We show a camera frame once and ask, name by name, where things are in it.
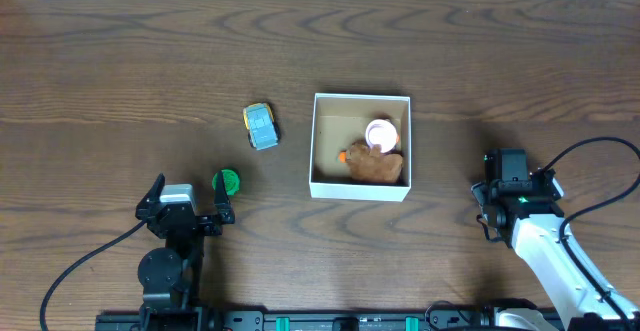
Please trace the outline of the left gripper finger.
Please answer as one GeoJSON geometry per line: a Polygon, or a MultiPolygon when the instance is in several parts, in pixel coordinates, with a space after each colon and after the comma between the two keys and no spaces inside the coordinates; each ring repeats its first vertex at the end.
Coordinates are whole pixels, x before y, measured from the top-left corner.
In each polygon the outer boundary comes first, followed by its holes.
{"type": "Polygon", "coordinates": [[[165,185],[165,176],[160,173],[154,181],[151,188],[143,196],[140,201],[140,208],[144,210],[151,210],[156,204],[160,202],[160,196],[165,185]]]}
{"type": "Polygon", "coordinates": [[[226,191],[223,171],[218,171],[213,179],[214,186],[214,205],[221,215],[228,215],[231,211],[231,203],[226,191]]]}

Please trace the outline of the pink duck toy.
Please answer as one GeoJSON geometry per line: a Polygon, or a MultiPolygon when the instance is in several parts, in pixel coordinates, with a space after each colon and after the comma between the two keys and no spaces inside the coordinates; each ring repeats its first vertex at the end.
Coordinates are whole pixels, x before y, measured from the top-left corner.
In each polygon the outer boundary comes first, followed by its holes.
{"type": "Polygon", "coordinates": [[[381,153],[393,151],[400,140],[396,127],[388,119],[374,119],[365,129],[365,141],[370,148],[380,147],[381,153]]]}

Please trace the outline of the brown plush toy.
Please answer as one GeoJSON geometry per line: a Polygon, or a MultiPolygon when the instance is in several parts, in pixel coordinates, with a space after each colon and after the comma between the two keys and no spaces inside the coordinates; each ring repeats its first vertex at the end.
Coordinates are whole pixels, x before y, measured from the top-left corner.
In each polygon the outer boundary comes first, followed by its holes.
{"type": "Polygon", "coordinates": [[[353,180],[369,184],[396,183],[404,165],[401,154],[382,153],[380,145],[358,142],[340,152],[338,160],[347,165],[353,180]]]}

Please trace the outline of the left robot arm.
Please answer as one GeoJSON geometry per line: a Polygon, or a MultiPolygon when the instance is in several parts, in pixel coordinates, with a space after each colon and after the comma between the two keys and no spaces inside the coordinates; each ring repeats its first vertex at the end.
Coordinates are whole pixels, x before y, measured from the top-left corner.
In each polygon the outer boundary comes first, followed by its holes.
{"type": "Polygon", "coordinates": [[[215,212],[196,213],[193,186],[167,185],[160,174],[135,209],[135,217],[165,245],[148,252],[138,266],[143,287],[141,330],[222,330],[224,317],[199,300],[204,239],[235,222],[224,173],[214,176],[215,212]]]}

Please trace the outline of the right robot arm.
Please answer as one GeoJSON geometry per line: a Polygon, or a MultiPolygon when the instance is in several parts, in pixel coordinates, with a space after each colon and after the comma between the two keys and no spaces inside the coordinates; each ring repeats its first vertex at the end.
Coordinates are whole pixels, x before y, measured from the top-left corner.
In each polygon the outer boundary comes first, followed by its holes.
{"type": "Polygon", "coordinates": [[[581,248],[558,205],[555,171],[527,169],[522,149],[484,156],[485,179],[471,187],[477,221],[492,243],[503,242],[525,261],[567,330],[637,330],[639,307],[621,295],[581,248]]]}

